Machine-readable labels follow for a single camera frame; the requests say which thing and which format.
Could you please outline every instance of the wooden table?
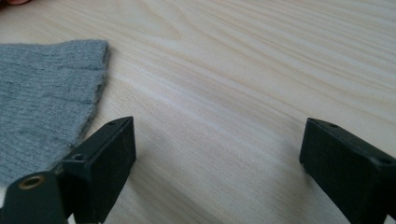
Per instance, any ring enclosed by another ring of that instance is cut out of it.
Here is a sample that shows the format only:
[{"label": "wooden table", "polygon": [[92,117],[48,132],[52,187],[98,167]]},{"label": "wooden table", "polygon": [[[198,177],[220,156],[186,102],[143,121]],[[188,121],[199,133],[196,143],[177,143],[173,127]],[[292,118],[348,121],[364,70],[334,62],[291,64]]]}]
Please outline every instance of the wooden table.
[{"label": "wooden table", "polygon": [[396,157],[395,1],[34,0],[0,43],[109,41],[90,134],[134,116],[106,223],[347,223],[298,162],[308,117]]}]

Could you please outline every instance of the screw hole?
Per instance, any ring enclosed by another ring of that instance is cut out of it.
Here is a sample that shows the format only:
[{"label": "screw hole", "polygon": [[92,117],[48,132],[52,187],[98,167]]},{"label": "screw hole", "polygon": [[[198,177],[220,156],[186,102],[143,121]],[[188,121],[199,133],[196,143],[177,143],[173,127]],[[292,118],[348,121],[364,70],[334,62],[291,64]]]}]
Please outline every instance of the screw hole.
[{"label": "screw hole", "polygon": [[73,156],[73,160],[76,160],[76,161],[83,161],[83,160],[84,160],[84,155],[82,155],[82,154],[76,154],[76,155]]},{"label": "screw hole", "polygon": [[34,176],[24,179],[19,184],[19,187],[20,187],[20,189],[33,189],[33,188],[39,186],[41,183],[43,183],[44,179],[45,178],[43,175],[34,175]]},{"label": "screw hole", "polygon": [[388,160],[388,159],[379,159],[379,161],[381,161],[384,164],[390,165],[392,164],[392,161]]}]

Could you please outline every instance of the light wood surface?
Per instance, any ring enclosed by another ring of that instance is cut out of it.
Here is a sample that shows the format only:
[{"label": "light wood surface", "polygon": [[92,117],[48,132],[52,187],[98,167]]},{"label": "light wood surface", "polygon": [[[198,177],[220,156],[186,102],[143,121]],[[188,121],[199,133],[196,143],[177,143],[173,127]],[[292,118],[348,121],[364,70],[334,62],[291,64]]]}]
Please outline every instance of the light wood surface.
[{"label": "light wood surface", "polygon": [[111,45],[90,134],[135,121],[137,162],[106,223],[347,223],[298,162],[308,117],[396,157],[395,1],[0,8],[0,43],[85,38]]}]

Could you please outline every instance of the folded cloth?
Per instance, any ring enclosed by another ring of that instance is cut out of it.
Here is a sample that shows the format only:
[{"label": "folded cloth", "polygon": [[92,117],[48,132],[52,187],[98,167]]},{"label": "folded cloth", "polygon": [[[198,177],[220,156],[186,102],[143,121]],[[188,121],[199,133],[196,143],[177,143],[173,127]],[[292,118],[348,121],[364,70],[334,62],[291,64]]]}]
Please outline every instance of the folded cloth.
[{"label": "folded cloth", "polygon": [[80,142],[107,55],[102,40],[0,45],[0,185],[50,169]]}]

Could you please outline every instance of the black plastic part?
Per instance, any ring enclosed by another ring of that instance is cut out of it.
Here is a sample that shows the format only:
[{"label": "black plastic part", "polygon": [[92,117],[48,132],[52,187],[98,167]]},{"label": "black plastic part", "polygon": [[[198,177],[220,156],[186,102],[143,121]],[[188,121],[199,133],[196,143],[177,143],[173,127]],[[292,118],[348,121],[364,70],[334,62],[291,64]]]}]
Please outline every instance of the black plastic part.
[{"label": "black plastic part", "polygon": [[65,156],[49,172],[7,188],[0,224],[105,222],[136,160],[134,119],[117,119]]},{"label": "black plastic part", "polygon": [[351,223],[396,218],[396,160],[359,137],[308,119],[300,163]]}]

